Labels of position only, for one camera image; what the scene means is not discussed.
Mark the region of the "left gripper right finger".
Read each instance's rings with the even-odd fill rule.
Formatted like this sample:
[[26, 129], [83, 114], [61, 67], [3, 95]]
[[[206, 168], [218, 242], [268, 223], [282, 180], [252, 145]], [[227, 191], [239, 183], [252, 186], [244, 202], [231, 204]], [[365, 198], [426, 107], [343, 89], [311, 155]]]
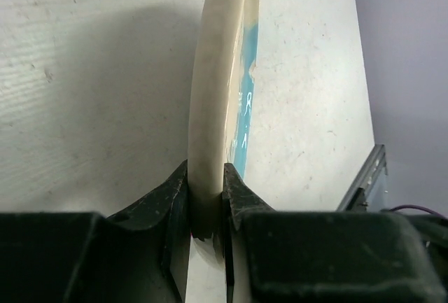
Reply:
[[224, 166], [228, 302], [446, 302], [447, 221], [276, 211]]

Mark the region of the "blue and cream ceramic plate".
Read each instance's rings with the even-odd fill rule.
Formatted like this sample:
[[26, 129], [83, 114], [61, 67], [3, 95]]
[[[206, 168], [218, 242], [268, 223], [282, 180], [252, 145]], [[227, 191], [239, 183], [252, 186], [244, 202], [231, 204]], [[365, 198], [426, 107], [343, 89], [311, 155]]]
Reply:
[[188, 128], [192, 236], [223, 259], [224, 166], [243, 176], [251, 128], [260, 0], [205, 0], [195, 51]]

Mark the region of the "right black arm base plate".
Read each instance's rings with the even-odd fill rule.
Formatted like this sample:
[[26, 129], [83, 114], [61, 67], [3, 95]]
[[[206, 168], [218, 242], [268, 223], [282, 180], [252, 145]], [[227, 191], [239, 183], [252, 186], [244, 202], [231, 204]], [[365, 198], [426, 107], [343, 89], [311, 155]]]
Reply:
[[353, 195], [350, 202], [350, 211], [354, 212], [366, 212], [368, 207], [367, 199], [365, 196], [365, 189], [358, 188]]

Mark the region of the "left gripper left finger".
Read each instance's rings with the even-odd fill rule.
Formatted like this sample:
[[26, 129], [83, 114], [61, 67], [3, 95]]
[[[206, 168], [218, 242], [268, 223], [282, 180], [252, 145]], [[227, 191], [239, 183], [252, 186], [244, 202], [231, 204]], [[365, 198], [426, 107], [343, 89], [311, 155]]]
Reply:
[[1, 214], [2, 302], [184, 302], [187, 165], [109, 217]]

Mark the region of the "aluminium frame rail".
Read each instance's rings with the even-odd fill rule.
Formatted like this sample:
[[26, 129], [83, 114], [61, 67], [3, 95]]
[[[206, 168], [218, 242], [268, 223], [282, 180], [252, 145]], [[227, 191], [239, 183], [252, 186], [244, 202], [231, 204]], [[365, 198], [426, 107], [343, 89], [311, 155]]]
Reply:
[[350, 202], [358, 188], [365, 189], [368, 207], [366, 212], [381, 212], [386, 208], [388, 169], [385, 145], [376, 144], [337, 207], [337, 211], [350, 211]]

